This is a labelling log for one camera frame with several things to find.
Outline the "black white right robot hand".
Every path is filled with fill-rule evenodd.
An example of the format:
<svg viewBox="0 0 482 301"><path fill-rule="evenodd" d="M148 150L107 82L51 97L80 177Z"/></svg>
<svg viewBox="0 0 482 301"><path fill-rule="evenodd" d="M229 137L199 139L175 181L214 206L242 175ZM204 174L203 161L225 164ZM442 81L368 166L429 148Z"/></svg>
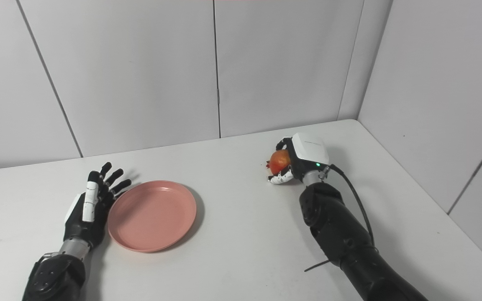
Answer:
<svg viewBox="0 0 482 301"><path fill-rule="evenodd" d="M267 167L271 175L267 177L272 184L280 185L296 179L305 186L323 182L331 169L329 154L323 141L307 133L296 133L284 137L275 147L282 152L288 162L279 163L270 159Z"/></svg>

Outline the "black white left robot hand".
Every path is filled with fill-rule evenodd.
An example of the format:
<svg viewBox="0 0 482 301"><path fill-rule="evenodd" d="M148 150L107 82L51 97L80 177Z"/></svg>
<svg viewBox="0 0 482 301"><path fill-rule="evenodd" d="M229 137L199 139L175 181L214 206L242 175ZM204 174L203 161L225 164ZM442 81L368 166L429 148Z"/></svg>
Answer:
<svg viewBox="0 0 482 301"><path fill-rule="evenodd" d="M111 162L106 162L100 171L89 173L85 191L73 202L67 214L63 240L80 239L91 249L103 242L110 210L132 184L131 179L125 179L114 186L124 171L117 169L107 175L111 168Z"/></svg>

